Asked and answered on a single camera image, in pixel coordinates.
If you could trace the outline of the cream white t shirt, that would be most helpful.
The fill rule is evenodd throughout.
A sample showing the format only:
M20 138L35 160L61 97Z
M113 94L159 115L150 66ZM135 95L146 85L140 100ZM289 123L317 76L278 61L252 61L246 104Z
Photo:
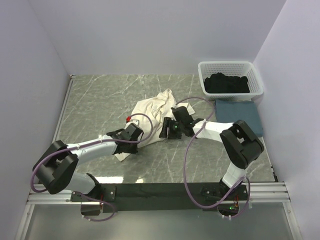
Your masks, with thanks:
M130 121L126 123L125 126L128 127L131 123L139 126L143 130L143 136L140 136L139 139L143 139L150 135L147 140L137 145L138 148L142 148L162 140L159 138L159 135L163 127L164 118L172 118L172 108L176 106L186 107L190 115L195 113L189 103L177 104L173 92L169 88L158 93L155 97L137 102L132 111L132 114L136 114L136 116L132 115Z

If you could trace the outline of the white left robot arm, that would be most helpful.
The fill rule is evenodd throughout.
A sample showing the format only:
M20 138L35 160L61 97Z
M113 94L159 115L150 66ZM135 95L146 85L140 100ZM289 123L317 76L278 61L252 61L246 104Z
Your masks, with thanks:
M103 156L135 154L143 134L139 126L130 123L124 129L77 144L57 140L33 166L32 176L37 177L51 195L71 190L92 198L99 197L100 183L90 173L76 172L77 165Z

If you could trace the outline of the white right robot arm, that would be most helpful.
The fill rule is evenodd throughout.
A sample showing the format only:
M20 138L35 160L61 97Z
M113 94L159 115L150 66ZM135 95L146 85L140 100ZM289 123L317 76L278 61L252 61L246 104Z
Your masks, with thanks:
M243 121L219 123L202 118L193 119L186 107L172 108L172 117L163 119L159 134L161 139L181 139L182 135L191 138L221 142L230 159L228 169L220 180L225 191L246 175L247 168L264 151L264 145Z

